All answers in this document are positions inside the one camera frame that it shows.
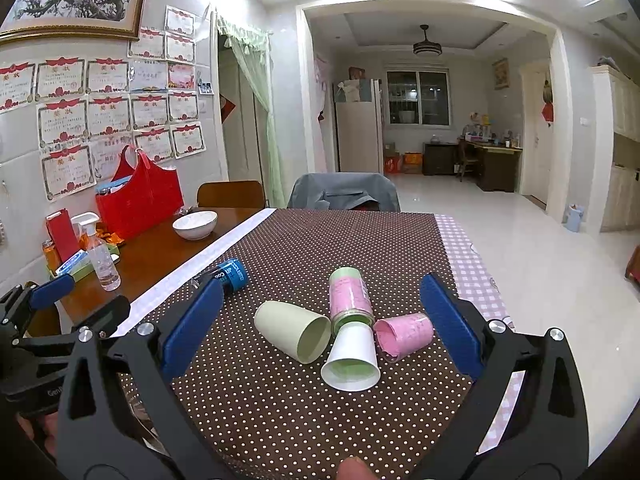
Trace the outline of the left hand thumb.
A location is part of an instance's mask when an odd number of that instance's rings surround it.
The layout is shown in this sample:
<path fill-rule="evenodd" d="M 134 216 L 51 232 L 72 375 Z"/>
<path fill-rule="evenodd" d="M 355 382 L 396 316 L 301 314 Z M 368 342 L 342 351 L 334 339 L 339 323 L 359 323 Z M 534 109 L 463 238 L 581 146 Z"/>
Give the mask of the left hand thumb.
<path fill-rule="evenodd" d="M 356 456 L 347 457 L 337 468 L 336 480 L 378 480 L 378 476 Z"/>

